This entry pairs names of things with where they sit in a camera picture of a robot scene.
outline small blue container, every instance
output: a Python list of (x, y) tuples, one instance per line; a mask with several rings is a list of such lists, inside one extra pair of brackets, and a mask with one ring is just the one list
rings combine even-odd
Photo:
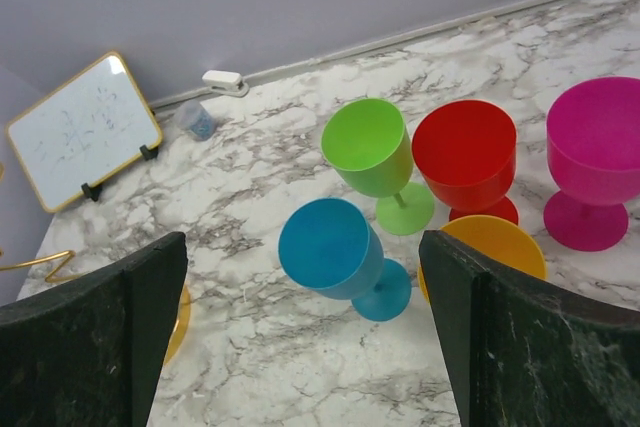
[(195, 140), (207, 140), (216, 130), (216, 122), (196, 100), (183, 103), (173, 114), (173, 120)]

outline wine glass base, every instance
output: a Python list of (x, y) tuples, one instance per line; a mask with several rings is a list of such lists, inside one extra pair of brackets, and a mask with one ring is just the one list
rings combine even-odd
[(493, 217), (500, 217), (501, 219), (508, 220), (516, 225), (518, 225), (518, 221), (520, 220), (518, 216), (518, 209), (508, 197), (503, 197), (500, 202), (486, 210), (483, 210), (482, 212), (468, 213), (451, 209), (451, 212), (449, 212), (449, 220), (459, 219), (460, 217), (465, 217), (467, 215), (492, 215)]
[(373, 289), (351, 304), (362, 317), (373, 322), (385, 322), (400, 315), (411, 299), (411, 279), (405, 268), (395, 260), (384, 259), (384, 270)]
[(379, 199), (376, 219), (382, 230), (393, 235), (411, 235), (424, 229), (433, 217), (433, 194), (424, 185), (409, 182), (398, 192), (404, 206), (395, 197)]
[(622, 204), (596, 207), (557, 192), (544, 208), (544, 225), (551, 237), (570, 249), (599, 252), (622, 240), (629, 215)]

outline gold metal rod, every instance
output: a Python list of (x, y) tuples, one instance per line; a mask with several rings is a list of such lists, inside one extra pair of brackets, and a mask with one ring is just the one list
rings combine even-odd
[(66, 275), (62, 277), (57, 277), (56, 274), (60, 272), (65, 265), (69, 263), (71, 259), (76, 256), (76, 253), (73, 250), (65, 250), (62, 252), (58, 252), (57, 254), (47, 255), (46, 257), (40, 257), (39, 259), (30, 260), (28, 262), (20, 262), (19, 264), (7, 265), (0, 267), (0, 272), (4, 272), (7, 270), (17, 270), (17, 269), (26, 269), (28, 267), (33, 267), (34, 265), (44, 264), (46, 262), (51, 262), (54, 260), (62, 259), (64, 260), (58, 264), (51, 272), (49, 272), (44, 278), (45, 282), (50, 284), (56, 284), (58, 282), (66, 282), (67, 280), (73, 280), (80, 277), (80, 274), (75, 275)]

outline plastic cup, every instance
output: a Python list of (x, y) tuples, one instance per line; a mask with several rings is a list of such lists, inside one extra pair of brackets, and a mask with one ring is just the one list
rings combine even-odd
[(322, 153), (353, 189), (378, 198), (376, 218), (394, 235), (422, 230), (433, 216), (433, 195), (409, 182), (411, 141), (398, 108), (383, 99), (342, 107), (322, 133)]
[(439, 107), (416, 129), (412, 152), (433, 194), (452, 208), (449, 220), (486, 214), (518, 223), (506, 197), (516, 170), (516, 126), (502, 109), (482, 100)]
[(351, 300), (366, 319), (390, 320), (409, 303), (407, 271), (384, 258), (367, 219), (345, 200), (319, 199), (298, 209), (282, 229), (278, 256), (291, 280), (330, 299)]
[(603, 77), (575, 85), (547, 116), (547, 160), (561, 191), (544, 209), (551, 237), (580, 251), (617, 244), (623, 205), (640, 194), (640, 80)]
[[(511, 221), (492, 215), (469, 215), (445, 224), (441, 230), (493, 260), (547, 279), (547, 264), (538, 243)], [(422, 268), (418, 270), (418, 280), (428, 302)]]
[(216, 123), (209, 112), (196, 100), (188, 100), (173, 114), (178, 127), (195, 140), (207, 140), (216, 130)]

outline whiteboard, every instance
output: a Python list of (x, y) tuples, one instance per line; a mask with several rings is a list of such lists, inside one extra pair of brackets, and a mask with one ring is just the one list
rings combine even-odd
[(116, 52), (13, 119), (10, 144), (47, 212), (81, 197), (162, 142), (162, 130)]

